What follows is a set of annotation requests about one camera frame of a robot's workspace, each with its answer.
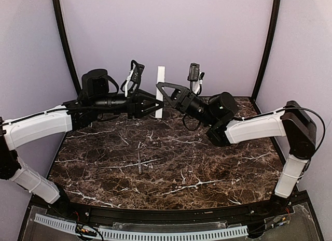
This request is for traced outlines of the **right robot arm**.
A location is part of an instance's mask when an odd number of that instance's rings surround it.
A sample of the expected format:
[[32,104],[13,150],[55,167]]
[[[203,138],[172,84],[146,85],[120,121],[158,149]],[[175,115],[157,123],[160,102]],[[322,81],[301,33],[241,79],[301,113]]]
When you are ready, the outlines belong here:
[[312,157],[320,148],[316,141],[317,127],[308,115],[311,110],[296,101],[288,101],[282,108],[253,117],[236,118],[239,111],[234,97],[223,92],[205,103],[189,88],[166,82],[156,87],[176,110],[197,119],[209,129],[206,135],[216,147],[226,147],[243,141],[267,137],[286,137],[289,155],[270,203],[282,207],[289,201],[292,191],[308,169]]

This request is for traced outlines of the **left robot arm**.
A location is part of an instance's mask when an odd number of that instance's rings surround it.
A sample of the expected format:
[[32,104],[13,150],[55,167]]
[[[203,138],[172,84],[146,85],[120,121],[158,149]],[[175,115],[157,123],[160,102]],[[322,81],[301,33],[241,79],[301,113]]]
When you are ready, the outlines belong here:
[[74,210],[64,189],[30,168],[16,149],[32,141],[58,133],[77,131],[100,121],[99,116],[142,118],[161,109],[163,101],[139,89],[144,66],[130,70],[124,91],[105,69],[94,69],[82,76],[82,90],[77,99],[52,109],[19,119],[1,120],[1,179],[10,180],[39,196],[61,215],[69,217]]

